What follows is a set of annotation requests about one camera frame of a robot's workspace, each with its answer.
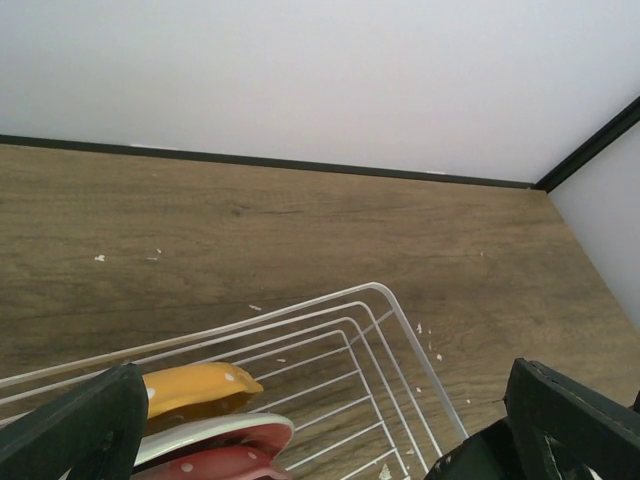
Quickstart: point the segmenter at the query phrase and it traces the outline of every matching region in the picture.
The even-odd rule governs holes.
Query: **debris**
[[[378,475],[379,480],[392,480],[391,472],[389,471],[389,466],[385,463],[382,467],[382,471],[380,475]]]

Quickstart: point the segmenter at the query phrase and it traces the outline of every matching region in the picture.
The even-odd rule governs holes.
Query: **white plate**
[[[185,423],[144,437],[135,465],[142,465],[179,448],[234,432],[249,440],[252,437],[255,448],[266,450],[265,453],[275,457],[287,446],[294,430],[291,420],[274,413],[241,413]]]

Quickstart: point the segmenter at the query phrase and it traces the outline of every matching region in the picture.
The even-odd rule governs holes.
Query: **wood grain surface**
[[[376,281],[396,294],[412,328],[420,325],[418,339],[469,432],[502,415],[516,357],[624,404],[640,387],[636,331],[537,191],[1,146],[0,273],[0,377]],[[389,309],[379,294],[365,297],[376,315]],[[441,448],[452,448],[459,439],[397,320],[383,330]],[[339,348],[336,341],[284,360]],[[362,370],[375,377],[364,358]],[[266,379],[255,406],[348,373],[349,362],[336,356]],[[260,376],[282,366],[270,359],[246,368]],[[360,398],[356,380],[273,411],[303,424]],[[401,384],[391,384],[417,424]],[[388,396],[379,404],[394,417]],[[345,415],[302,430],[282,462],[376,418],[370,404]],[[387,424],[403,461],[419,471],[394,418]],[[416,430],[422,448],[428,439]],[[379,429],[360,440],[302,465],[297,478],[340,478],[387,448]],[[437,456],[426,446],[424,455],[429,463]],[[382,463],[360,477],[377,478]]]

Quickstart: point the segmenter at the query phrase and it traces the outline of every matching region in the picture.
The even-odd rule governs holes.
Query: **dish rack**
[[[446,424],[456,442],[467,433],[414,328],[391,290],[367,283],[2,379],[0,426],[119,363],[137,363],[147,373],[225,361],[264,386],[247,411],[279,413],[295,423],[294,439],[278,459],[296,479],[421,479],[443,454],[427,417],[437,417],[441,431]]]

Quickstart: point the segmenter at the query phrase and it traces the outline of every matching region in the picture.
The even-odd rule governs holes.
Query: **white wire rack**
[[[0,425],[125,361],[144,371],[207,361],[242,366],[265,388],[249,410],[296,425],[279,463],[298,479],[423,478],[443,453],[430,415],[446,419],[445,436],[467,437],[412,325],[379,283],[2,379],[0,415],[10,415]]]

